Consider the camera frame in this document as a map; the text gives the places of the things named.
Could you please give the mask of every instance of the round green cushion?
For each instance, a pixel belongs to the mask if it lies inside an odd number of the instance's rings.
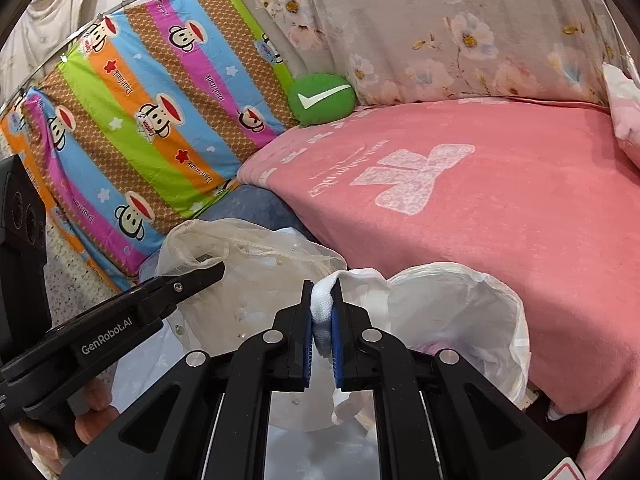
[[[302,126],[332,123],[353,112],[356,94],[342,76],[311,74],[293,83],[289,91],[289,107]]]

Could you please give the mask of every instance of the purple stripe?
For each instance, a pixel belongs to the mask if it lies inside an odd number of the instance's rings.
[[[178,16],[178,13],[175,12],[171,6],[171,2],[169,0],[154,0],[146,4],[146,10],[153,18],[164,40],[178,55],[182,66],[189,74],[193,84],[208,96],[217,99],[226,113],[236,120],[239,111],[238,104],[226,87],[225,81],[220,77],[216,68],[200,48],[198,42],[195,41],[193,43],[193,49],[190,52],[185,52],[169,41],[169,29],[171,27],[176,25],[178,27],[185,26]],[[258,134],[242,126],[238,120],[236,120],[236,123],[242,128],[244,134],[255,142],[259,148],[262,148],[276,138],[276,133],[266,123],[264,130]]]
[[[137,250],[133,245],[120,234],[120,232],[109,224],[98,213],[91,203],[76,189],[76,186],[66,177],[65,171],[60,164],[57,156],[51,156],[52,150],[55,150],[49,139],[49,128],[47,127],[47,119],[38,105],[40,98],[33,97],[25,101],[25,106],[35,117],[43,139],[43,150],[45,157],[45,165],[48,170],[51,181],[59,193],[59,196],[65,202],[67,208],[72,209],[76,213],[80,224],[84,231],[91,233],[111,251],[123,266],[135,273],[140,265],[146,260],[147,256]]]

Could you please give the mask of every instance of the metal screw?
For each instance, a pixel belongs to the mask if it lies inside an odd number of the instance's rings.
[[[460,361],[460,356],[455,350],[447,348],[440,352],[440,360],[446,365],[454,365]]]
[[[204,355],[204,352],[200,351],[191,352],[185,359],[185,361],[187,361],[187,364],[193,368],[204,364],[204,361],[206,360],[207,356]]]
[[[279,343],[282,341],[282,332],[280,330],[269,330],[262,335],[265,343]]]
[[[362,338],[364,341],[368,341],[370,343],[377,343],[382,339],[382,333],[380,330],[376,330],[375,328],[367,328],[362,331]]]

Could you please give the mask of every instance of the white check mark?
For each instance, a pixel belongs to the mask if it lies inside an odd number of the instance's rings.
[[[339,92],[340,90],[344,90],[345,88],[351,88],[351,85],[340,85],[335,88],[329,88],[328,90],[325,90],[324,92],[320,92],[319,94],[313,95],[311,97],[305,97],[302,94],[298,94],[298,98],[300,99],[300,104],[302,104],[302,107],[305,110],[307,110],[308,108],[311,108],[314,104],[322,101],[322,99],[326,99],[330,95],[333,95],[336,92]]]

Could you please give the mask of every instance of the pink bed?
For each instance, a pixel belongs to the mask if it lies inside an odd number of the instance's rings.
[[[350,267],[454,261],[522,298],[530,380],[589,411],[588,479],[640,416],[640,171],[610,116],[481,98],[294,128],[239,173],[276,192]]]

